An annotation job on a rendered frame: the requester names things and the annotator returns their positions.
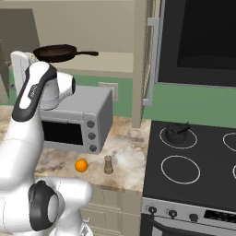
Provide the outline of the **brown pepper shaker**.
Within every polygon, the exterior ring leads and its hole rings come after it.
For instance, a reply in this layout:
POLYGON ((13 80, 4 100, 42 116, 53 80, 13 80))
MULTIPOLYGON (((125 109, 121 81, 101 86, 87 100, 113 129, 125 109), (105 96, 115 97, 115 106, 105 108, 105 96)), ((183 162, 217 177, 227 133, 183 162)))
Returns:
POLYGON ((104 160, 105 160, 104 172, 106 174, 112 174, 113 173, 112 157, 106 156, 104 160))

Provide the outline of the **beige wall cabinet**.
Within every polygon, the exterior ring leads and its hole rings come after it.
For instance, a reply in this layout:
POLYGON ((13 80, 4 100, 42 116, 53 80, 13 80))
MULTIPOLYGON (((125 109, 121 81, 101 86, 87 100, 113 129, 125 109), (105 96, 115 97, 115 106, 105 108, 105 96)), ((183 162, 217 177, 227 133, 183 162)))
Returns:
POLYGON ((0 0, 0 8, 33 11, 40 46, 67 43, 98 57, 78 56, 57 68, 79 85, 117 83, 113 112, 141 125, 146 3, 143 0, 0 0))

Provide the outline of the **dark brown frying pan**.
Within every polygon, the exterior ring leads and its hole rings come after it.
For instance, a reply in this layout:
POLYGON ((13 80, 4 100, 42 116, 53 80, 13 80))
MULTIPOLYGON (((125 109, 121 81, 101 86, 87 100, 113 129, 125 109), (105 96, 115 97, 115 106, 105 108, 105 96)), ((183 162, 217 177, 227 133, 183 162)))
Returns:
POLYGON ((72 60, 77 55, 98 56, 98 52, 79 52, 77 48, 69 44, 55 44, 37 48, 33 54, 39 61, 47 63, 61 63, 72 60))

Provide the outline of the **white wall socket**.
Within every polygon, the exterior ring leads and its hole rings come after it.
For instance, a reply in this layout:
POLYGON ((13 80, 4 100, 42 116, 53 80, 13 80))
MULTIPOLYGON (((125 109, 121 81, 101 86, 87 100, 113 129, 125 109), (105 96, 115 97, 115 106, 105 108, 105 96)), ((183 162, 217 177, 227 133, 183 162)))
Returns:
POLYGON ((113 101, 119 100, 119 94, 118 94, 119 87, 117 83, 99 82, 98 86, 103 88, 110 88, 112 90, 112 100, 113 101))

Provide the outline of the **orange fruit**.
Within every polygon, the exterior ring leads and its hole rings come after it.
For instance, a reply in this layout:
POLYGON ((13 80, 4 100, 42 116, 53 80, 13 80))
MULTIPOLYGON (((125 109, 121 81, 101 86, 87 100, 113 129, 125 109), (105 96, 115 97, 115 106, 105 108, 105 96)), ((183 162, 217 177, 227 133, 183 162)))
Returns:
POLYGON ((78 172, 85 172, 88 169, 89 165, 85 159, 78 159, 75 163, 75 169, 78 172))

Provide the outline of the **beige base cabinet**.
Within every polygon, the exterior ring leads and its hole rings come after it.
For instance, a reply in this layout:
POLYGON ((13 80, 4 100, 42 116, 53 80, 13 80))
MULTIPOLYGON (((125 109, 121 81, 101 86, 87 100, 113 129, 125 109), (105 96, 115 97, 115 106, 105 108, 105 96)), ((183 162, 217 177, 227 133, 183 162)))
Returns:
POLYGON ((81 209, 90 219, 94 236, 139 236, 141 218, 139 191, 93 185, 91 202, 81 209))

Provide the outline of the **grey toaster oven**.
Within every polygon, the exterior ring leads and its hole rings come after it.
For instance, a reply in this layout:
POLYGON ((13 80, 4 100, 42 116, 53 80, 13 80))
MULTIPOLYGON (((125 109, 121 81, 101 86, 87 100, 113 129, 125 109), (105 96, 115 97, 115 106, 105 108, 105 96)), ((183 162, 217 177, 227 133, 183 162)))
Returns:
POLYGON ((112 127, 112 91, 109 88, 77 86, 72 96, 51 111, 41 111, 44 147, 100 154, 112 127), (87 121, 95 123, 87 127, 87 121), (96 135, 88 138, 89 133, 96 135), (97 150, 91 152, 90 145, 97 150))

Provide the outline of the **black stove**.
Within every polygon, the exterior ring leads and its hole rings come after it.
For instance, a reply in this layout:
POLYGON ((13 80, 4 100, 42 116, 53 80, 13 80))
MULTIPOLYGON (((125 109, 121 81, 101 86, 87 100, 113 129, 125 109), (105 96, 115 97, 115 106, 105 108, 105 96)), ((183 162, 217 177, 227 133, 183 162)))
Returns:
POLYGON ((177 236, 157 230, 149 218, 236 230, 236 129, 192 124, 186 141, 173 144, 165 137, 167 125, 151 123, 140 236, 177 236), (176 218, 168 214, 172 209, 176 218), (192 213, 197 222, 189 219, 192 213))

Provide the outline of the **black microwave oven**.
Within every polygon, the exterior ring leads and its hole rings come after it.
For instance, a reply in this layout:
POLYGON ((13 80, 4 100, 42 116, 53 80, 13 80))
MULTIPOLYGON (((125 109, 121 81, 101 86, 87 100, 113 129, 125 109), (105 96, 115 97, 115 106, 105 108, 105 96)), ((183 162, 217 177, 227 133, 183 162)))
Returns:
POLYGON ((159 83, 236 88, 236 0, 161 0, 159 83))

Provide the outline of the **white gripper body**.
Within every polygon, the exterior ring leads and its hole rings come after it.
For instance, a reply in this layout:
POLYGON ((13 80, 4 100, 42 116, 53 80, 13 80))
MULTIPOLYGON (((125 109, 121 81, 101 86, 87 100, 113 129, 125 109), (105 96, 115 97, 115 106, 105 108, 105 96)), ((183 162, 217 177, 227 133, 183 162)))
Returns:
POLYGON ((31 64, 35 63, 37 61, 37 58, 33 53, 23 53, 20 51, 14 51, 10 54, 10 56, 13 75, 15 79, 16 92, 19 93, 26 78, 26 69, 31 64))

